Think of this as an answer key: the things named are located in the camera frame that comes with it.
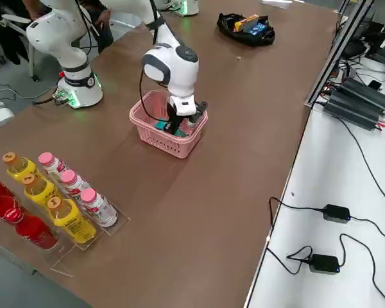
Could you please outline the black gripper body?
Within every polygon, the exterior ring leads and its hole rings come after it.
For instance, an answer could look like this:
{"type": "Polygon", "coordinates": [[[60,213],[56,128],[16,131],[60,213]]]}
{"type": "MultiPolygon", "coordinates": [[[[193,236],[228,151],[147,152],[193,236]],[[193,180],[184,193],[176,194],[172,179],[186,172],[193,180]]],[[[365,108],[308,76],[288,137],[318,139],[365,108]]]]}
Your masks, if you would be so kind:
{"type": "Polygon", "coordinates": [[[168,123],[170,126],[179,126],[184,120],[183,116],[179,116],[176,114],[176,109],[170,104],[166,105],[167,115],[168,115],[168,123]]]}

